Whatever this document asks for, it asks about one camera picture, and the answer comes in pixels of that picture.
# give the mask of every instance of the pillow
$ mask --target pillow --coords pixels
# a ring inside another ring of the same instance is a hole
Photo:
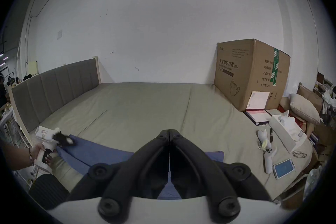
[[[290,107],[295,114],[310,123],[320,124],[319,113],[309,100],[296,93],[292,93],[290,98]]]

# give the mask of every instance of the pen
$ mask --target pen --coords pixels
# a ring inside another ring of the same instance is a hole
[[[271,128],[271,137],[269,138],[269,141],[272,143],[273,142],[273,129]]]

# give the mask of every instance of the mattress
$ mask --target mattress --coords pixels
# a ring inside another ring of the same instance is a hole
[[[295,171],[278,180],[264,171],[258,149],[259,128],[239,112],[214,86],[181,83],[103,83],[72,100],[49,116],[42,126],[60,127],[63,133],[124,151],[137,151],[162,130],[176,129],[203,151],[223,151],[225,163],[245,163],[275,199],[309,164],[312,145],[293,157],[276,134],[278,151],[273,163],[291,158]],[[71,191],[82,175],[60,157],[52,164],[57,179]]]

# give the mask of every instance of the gray upholstered headboard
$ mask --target gray upholstered headboard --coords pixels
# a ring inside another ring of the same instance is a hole
[[[95,57],[33,76],[12,88],[10,98],[15,113],[30,133],[53,112],[97,87],[99,81]]]

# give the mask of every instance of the blue towel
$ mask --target blue towel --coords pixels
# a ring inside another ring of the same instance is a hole
[[[87,174],[90,167],[96,163],[114,164],[124,162],[134,154],[133,152],[102,146],[73,135],[70,135],[70,138],[75,141],[75,146],[57,147],[57,152],[63,160],[82,175]],[[222,162],[224,159],[224,152],[222,151],[205,153],[212,160]],[[181,199],[179,193],[170,181],[170,172],[168,172],[168,183],[158,196],[158,199]]]

